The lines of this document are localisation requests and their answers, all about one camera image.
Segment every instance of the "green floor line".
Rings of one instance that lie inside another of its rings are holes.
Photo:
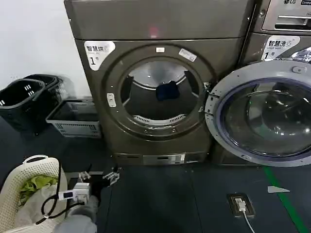
[[[280,187],[279,182],[277,181],[276,177],[274,176],[272,170],[269,167],[267,167],[267,166],[265,166],[263,168],[263,170],[264,170],[266,176],[268,177],[268,180],[269,180],[270,184],[272,186]],[[278,193],[277,195],[280,198],[283,206],[287,210],[287,213],[291,217],[293,223],[295,224],[298,232],[299,233],[308,233],[309,232],[308,228],[305,226],[305,224],[303,223],[303,221],[299,217],[299,215],[296,212],[295,208],[293,207],[293,205],[291,204],[290,200],[286,196],[286,193]]]

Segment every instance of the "washing machine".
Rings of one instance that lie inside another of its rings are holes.
[[[104,139],[120,165],[202,162],[210,88],[236,66],[252,0],[66,0]]]
[[[206,104],[221,165],[311,163],[311,1],[256,3],[240,69],[224,77]]]

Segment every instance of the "white laundry basket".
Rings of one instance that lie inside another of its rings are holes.
[[[35,162],[29,162],[34,158],[43,158]],[[59,162],[55,158],[46,155],[34,155],[26,159],[22,165],[16,167],[7,177],[0,193],[0,233],[52,233],[54,227],[64,220],[65,214],[47,219],[41,224],[15,228],[14,221],[19,201],[19,191],[23,184],[37,175],[58,177]],[[68,188],[67,179],[61,169],[60,191]],[[58,201],[52,215],[58,214],[66,208],[66,201]]]

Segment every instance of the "black basket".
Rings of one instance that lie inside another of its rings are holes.
[[[38,134],[58,101],[43,81],[20,79],[0,91],[0,116],[21,133]]]
[[[61,83],[61,80],[56,76],[47,74],[33,74],[25,77],[24,79],[42,81],[45,83],[45,87],[48,91],[50,91],[53,95],[58,95],[57,89]]]

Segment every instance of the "washing machine door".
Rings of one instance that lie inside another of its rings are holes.
[[[210,92],[207,126],[226,150],[267,166],[311,164],[311,65],[259,62]]]

